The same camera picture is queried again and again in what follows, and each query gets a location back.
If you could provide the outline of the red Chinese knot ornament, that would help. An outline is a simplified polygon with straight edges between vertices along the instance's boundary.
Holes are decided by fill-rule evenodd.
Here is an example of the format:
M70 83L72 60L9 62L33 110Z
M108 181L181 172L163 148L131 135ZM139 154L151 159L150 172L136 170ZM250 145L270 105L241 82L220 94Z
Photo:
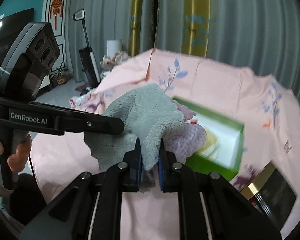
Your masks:
M52 20L52 26L54 30L57 30L58 27L58 17L62 18L63 16L63 0L52 0L50 3L49 9L49 19Z

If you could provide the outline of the purple knitted cloth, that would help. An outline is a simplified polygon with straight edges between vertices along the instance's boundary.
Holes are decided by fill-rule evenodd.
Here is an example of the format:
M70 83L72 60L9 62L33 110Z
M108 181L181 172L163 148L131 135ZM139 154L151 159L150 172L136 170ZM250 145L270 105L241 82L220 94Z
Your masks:
M164 145L165 150L175 154L177 162L184 164L187 158L206 144L207 132L199 124L191 124L188 122L197 115L196 112L179 104L175 100L172 100L172 102L177 106L177 109L183 113L185 124L180 132L164 136Z

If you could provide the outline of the yellow and white towel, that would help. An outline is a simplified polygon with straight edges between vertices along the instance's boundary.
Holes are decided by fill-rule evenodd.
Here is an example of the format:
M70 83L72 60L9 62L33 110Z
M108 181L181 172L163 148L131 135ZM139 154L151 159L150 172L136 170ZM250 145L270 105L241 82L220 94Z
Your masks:
M219 155L220 142L217 136L209 130L206 130L206 142L202 148L198 150L200 156L216 160Z

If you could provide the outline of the black television screen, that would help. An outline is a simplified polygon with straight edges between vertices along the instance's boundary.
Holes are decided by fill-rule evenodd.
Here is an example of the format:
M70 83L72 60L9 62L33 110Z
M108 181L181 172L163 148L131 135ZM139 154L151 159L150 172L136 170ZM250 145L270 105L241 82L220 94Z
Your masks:
M0 66L25 25L33 21L34 8L16 12L0 20Z

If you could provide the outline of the gold and black tin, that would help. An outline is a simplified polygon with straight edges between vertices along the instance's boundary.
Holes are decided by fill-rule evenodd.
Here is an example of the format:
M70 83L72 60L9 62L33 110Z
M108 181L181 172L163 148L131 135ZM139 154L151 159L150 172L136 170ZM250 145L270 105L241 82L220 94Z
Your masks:
M289 182L272 161L241 190L241 194L278 230L285 225L297 199Z

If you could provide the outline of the white paper roll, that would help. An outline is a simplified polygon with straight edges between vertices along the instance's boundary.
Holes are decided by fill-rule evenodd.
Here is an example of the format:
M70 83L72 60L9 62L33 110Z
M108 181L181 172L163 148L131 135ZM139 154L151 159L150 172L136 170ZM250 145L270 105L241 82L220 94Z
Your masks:
M122 40L107 41L107 55L109 57L114 57L119 51L122 51Z

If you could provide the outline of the red and white cloth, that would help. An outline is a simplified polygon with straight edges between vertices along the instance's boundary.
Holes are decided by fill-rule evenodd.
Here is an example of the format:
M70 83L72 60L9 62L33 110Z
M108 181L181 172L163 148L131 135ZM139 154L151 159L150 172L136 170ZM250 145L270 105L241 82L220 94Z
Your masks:
M189 123L189 124L198 124L198 120L197 119L191 119L191 120L188 120L187 123Z

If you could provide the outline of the black upright vacuum cleaner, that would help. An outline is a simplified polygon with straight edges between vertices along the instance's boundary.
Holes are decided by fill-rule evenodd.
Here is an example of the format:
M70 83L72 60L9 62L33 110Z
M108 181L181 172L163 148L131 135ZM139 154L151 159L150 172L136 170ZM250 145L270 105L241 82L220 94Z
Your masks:
M73 14L72 18L74 19L74 21L80 21L82 23L83 33L87 46L83 49L80 49L79 54L83 65L83 72L85 72L88 83L91 88L96 88L101 82L101 76L87 34L85 24L85 10L83 8L79 9Z

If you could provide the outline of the green cardboard box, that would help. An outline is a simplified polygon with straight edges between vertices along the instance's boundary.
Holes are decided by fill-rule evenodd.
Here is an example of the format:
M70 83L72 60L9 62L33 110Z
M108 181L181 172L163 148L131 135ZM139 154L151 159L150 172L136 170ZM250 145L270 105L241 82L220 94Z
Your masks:
M227 181L232 180L241 165L244 124L181 98L174 100L196 113L189 123L202 126L207 134L204 146L188 157L185 164L194 172L217 172Z

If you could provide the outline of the grey and yellow curtain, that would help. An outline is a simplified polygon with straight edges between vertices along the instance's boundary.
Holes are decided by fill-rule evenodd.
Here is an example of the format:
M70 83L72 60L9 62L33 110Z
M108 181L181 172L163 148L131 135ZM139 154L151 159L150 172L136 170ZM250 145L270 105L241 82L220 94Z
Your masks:
M151 48L208 57L273 75L300 99L300 0L67 0L66 53L82 81L88 38L101 61L107 42L130 56Z

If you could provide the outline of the potted plant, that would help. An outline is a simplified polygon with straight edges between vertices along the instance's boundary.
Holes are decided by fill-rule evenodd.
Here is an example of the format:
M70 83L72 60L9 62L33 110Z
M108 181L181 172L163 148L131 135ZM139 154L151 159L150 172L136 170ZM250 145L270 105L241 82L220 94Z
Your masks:
M66 76L69 74L69 69L64 64L64 62L61 63L59 67L54 68L51 70L49 74L50 82L53 86L56 85L63 85L66 83Z

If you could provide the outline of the pile of pink clothes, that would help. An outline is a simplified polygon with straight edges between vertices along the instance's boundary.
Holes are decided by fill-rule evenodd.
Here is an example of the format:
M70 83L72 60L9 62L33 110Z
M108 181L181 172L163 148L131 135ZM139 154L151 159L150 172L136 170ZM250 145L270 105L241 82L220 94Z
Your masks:
M100 67L102 70L112 71L115 66L126 62L129 58L130 56L126 51L118 51L114 56L104 55Z

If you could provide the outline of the grey microfibre cloth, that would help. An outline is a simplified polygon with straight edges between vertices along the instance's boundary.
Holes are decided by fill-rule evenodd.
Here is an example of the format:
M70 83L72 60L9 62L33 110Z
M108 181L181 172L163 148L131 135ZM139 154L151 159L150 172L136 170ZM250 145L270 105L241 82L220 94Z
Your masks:
M125 128L120 135L84 134L91 156L103 171L121 161L137 140L143 168L150 171L158 162L162 138L180 132L185 125L176 103L154 83L123 94L108 106L104 116L121 119Z

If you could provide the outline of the pink printed table cloth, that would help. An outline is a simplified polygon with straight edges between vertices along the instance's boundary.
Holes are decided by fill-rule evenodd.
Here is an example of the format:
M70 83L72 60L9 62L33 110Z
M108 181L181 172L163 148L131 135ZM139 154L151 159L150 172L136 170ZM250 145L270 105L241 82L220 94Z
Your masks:
M240 190L248 183L244 178L254 177L248 167L258 173L273 160L295 191L296 202L281 229L285 239L300 221L300 105L272 75L260 77L247 67L151 49L118 66L90 94L70 99L71 107L101 114L135 88L156 83L165 91L163 80L169 79L168 71L174 75L177 64L187 74L175 77L166 95L244 123L244 153L232 185ZM98 172L83 138L83 133L36 135L31 160L47 204L81 172ZM165 195L158 185L146 193L124 193L121 239L179 239L177 195Z

